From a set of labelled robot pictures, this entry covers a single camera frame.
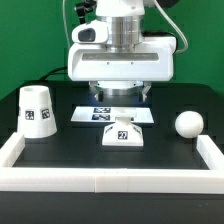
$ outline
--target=white foam edge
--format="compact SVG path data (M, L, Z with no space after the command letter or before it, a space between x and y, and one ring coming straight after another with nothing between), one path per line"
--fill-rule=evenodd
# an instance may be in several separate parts
M217 153L221 153L209 136L198 137L197 149L205 159L207 157L204 155L209 154L209 158L214 156L216 159ZM220 166L212 168L213 170L0 168L0 190L224 194L224 171Z
M24 148L24 135L13 133L0 149L0 167L12 167Z

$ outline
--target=white platform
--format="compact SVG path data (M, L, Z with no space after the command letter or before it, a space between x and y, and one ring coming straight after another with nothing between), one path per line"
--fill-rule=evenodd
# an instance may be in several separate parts
M122 107L76 107L71 121L76 122L115 122L116 110ZM154 123L151 111L149 108L125 108L136 110L136 116L133 118L133 123Z

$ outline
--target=printed number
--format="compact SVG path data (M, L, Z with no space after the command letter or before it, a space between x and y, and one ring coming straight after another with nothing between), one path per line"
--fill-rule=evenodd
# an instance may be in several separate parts
M128 139L128 132L127 131L119 131L118 132L118 139L127 140Z

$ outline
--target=white robot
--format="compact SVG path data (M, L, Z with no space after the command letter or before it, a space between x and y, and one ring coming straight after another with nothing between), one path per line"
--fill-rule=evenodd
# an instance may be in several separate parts
M165 5L178 2L160 1ZM143 31L145 7L154 6L164 13L156 0L84 0L78 4L80 22L94 7L96 20L81 24L72 32L74 44L68 57L71 80L89 81L98 99L99 93L125 95L140 91L143 101L152 81L170 80L177 38ZM123 111L127 110L116 111L117 122L105 127L103 144L142 146L142 130L131 123L134 111ZM120 141L118 133L125 133ZM134 140L130 142L126 134Z

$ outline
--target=black cable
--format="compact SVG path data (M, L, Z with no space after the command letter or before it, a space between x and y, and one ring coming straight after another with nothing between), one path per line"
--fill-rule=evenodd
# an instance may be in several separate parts
M50 72L48 72L46 75L42 76L39 80L40 80L40 81L46 80L49 76L60 74L60 73L57 73L57 72L59 72L59 71L64 71L64 70L67 70L67 69L68 69L67 66L65 66L65 67L61 67L61 68L53 69L53 70L51 70Z

